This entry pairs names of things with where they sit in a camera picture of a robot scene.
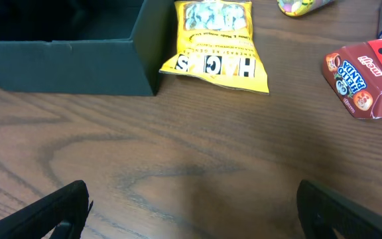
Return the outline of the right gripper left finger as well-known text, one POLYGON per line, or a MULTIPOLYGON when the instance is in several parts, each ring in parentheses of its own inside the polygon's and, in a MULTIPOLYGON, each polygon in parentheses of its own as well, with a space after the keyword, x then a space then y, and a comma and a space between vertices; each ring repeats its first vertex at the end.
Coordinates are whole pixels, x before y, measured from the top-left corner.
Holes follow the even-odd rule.
POLYGON ((1 239, 80 239, 93 206, 87 186, 78 180, 0 220, 1 239))

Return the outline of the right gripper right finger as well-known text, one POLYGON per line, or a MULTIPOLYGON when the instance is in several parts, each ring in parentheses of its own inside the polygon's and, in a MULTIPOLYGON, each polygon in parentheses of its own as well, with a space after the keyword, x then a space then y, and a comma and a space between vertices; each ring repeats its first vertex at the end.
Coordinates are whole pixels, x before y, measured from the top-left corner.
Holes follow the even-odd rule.
POLYGON ((382 238, 382 216, 313 181, 296 193, 298 217, 306 238, 382 238))

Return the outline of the black box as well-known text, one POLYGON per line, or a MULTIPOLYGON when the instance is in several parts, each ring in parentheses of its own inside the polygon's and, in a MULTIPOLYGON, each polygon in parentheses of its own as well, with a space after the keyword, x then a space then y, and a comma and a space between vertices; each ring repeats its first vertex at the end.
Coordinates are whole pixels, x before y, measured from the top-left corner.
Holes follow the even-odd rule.
POLYGON ((172 0, 0 0, 0 88, 154 96, 172 0))

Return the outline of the yellow Hacks candy bag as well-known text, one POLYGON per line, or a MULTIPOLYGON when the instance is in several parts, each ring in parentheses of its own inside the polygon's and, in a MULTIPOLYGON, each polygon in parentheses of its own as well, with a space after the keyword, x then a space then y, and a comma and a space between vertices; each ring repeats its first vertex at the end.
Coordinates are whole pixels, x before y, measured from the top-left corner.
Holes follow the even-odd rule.
POLYGON ((250 1, 175 1, 176 54, 161 73, 196 77, 226 88, 269 93, 253 42, 250 1))

